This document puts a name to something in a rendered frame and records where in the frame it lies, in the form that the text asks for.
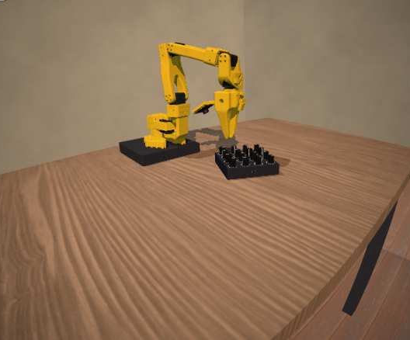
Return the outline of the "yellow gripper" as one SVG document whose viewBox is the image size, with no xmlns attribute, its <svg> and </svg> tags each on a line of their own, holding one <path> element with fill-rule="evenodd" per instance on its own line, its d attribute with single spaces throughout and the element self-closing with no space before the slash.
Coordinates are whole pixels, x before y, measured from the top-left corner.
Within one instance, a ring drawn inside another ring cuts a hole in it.
<svg viewBox="0 0 410 340">
<path fill-rule="evenodd" d="M 235 88 L 215 92 L 214 101 L 203 102 L 196 107 L 192 113 L 197 114 L 203 112 L 203 114 L 206 114 L 209 112 L 208 109 L 214 105 L 221 122 L 224 137 L 228 139 L 229 136 L 234 136 L 238 123 L 238 113 L 245 107 L 246 99 L 243 95 L 244 92 L 237 92 Z"/>
</svg>

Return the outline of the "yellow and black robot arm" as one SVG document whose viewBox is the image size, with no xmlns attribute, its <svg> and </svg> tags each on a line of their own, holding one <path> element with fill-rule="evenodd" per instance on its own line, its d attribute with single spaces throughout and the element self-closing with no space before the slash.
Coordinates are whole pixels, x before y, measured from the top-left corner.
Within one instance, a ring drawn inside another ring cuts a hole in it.
<svg viewBox="0 0 410 340">
<path fill-rule="evenodd" d="M 145 147 L 166 148 L 166 141 L 186 144 L 185 136 L 189 133 L 189 103 L 186 100 L 189 96 L 181 56 L 218 67 L 218 81 L 224 89 L 235 88 L 237 92 L 243 89 L 243 72 L 237 55 L 212 47 L 206 50 L 192 47 L 184 43 L 164 43 L 158 46 L 165 101 L 169 104 L 166 105 L 167 116 L 164 113 L 149 116 L 151 135 L 144 137 Z M 175 93 L 174 82 L 178 93 Z"/>
</svg>

